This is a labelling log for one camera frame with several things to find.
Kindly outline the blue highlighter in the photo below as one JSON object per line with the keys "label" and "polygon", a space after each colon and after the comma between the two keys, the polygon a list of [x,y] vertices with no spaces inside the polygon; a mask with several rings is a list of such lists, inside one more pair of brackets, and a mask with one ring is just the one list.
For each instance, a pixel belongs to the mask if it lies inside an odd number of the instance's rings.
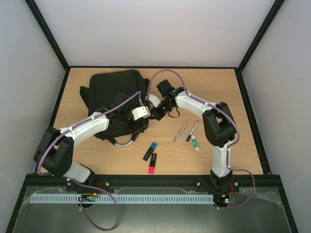
{"label": "blue highlighter", "polygon": [[148,161],[148,159],[150,158],[150,156],[152,155],[156,147],[157,147],[157,143],[153,142],[143,157],[144,161]]}

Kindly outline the green marker pen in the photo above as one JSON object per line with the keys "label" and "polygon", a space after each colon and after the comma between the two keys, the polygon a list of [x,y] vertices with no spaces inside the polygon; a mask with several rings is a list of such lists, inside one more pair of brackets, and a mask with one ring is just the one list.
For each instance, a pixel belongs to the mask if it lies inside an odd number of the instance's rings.
{"label": "green marker pen", "polygon": [[180,135],[182,134],[182,132],[187,128],[187,124],[185,124],[184,126],[183,126],[183,128],[178,132],[178,134],[174,137],[174,139],[173,139],[173,143],[180,137]]}

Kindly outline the black backpack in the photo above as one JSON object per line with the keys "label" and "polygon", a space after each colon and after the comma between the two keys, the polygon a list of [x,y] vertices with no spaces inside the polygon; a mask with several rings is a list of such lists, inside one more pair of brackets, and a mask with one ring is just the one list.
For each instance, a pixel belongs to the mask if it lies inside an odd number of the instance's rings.
{"label": "black backpack", "polygon": [[133,109],[145,104],[149,83],[149,79],[143,78],[139,71],[131,69],[95,74],[90,78],[88,87],[80,87],[80,96],[89,116],[94,112],[104,113],[140,91],[107,116],[110,119],[108,129],[95,134],[97,139],[108,140],[117,147],[127,147],[146,130],[130,126],[128,119],[133,118]]}

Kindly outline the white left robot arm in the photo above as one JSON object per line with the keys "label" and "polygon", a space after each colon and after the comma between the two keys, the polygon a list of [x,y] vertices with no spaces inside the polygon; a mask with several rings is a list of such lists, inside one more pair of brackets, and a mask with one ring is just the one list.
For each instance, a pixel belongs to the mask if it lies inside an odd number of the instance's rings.
{"label": "white left robot arm", "polygon": [[69,127],[48,128],[39,143],[34,161],[37,163],[37,173],[40,176],[53,175],[84,183],[91,175],[86,166],[73,161],[74,149],[91,136],[106,131],[112,113],[94,112],[86,119]]}

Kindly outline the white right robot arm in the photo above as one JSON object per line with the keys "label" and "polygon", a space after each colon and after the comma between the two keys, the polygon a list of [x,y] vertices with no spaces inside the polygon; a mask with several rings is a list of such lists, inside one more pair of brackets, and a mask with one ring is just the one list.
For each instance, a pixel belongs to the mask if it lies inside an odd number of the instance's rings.
{"label": "white right robot arm", "polygon": [[215,189],[223,190],[232,179],[231,147],[235,135],[240,134],[228,105],[225,102],[208,102],[184,87],[174,88],[168,80],[160,82],[156,87],[163,100],[150,94],[150,91],[147,91],[146,96],[146,100],[154,105],[151,110],[153,119],[161,120],[173,108],[181,108],[203,120],[205,136],[213,146],[210,181]]}

